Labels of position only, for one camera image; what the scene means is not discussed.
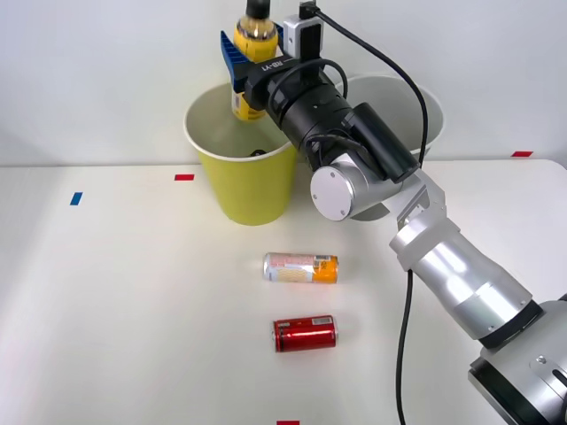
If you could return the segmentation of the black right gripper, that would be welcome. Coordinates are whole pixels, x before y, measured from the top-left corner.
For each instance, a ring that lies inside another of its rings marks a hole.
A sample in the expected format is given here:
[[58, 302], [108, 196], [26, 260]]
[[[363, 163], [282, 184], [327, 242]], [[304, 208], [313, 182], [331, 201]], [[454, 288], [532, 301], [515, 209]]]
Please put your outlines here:
[[221, 31], [221, 53], [235, 93], [244, 92], [244, 100], [255, 111], [281, 111], [310, 88], [310, 75], [299, 65], [305, 61], [287, 56], [284, 28], [275, 23], [281, 57], [264, 62], [250, 61]]

